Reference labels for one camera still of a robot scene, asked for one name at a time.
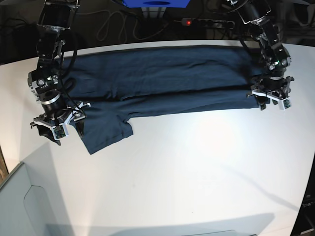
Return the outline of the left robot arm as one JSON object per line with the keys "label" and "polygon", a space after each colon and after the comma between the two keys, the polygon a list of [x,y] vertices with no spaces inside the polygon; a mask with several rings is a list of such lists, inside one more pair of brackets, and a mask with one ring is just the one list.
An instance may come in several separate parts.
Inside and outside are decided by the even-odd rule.
{"label": "left robot arm", "polygon": [[290,66],[291,56],[268,18],[271,12],[269,4],[265,0],[230,0],[229,4],[232,8],[225,14],[237,12],[245,25],[256,26],[252,38],[259,43],[264,63],[263,73],[251,78],[251,92],[247,97],[254,96],[261,110],[266,109],[268,101],[281,110],[287,110],[292,106],[289,93],[294,78],[284,74]]}

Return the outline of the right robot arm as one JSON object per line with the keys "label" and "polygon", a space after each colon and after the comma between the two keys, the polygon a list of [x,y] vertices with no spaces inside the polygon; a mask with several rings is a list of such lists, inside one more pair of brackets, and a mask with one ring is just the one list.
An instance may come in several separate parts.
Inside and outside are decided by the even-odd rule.
{"label": "right robot arm", "polygon": [[76,81],[67,78],[72,70],[78,52],[74,42],[73,55],[66,69],[63,68],[65,40],[61,33],[71,28],[77,10],[78,0],[46,0],[39,17],[38,25],[44,31],[36,45],[38,62],[36,70],[28,74],[28,86],[44,110],[30,123],[37,128],[40,136],[61,144],[61,139],[69,135],[67,125],[75,123],[80,137],[84,135],[84,120],[87,117],[84,109],[89,102],[75,102],[69,92]]}

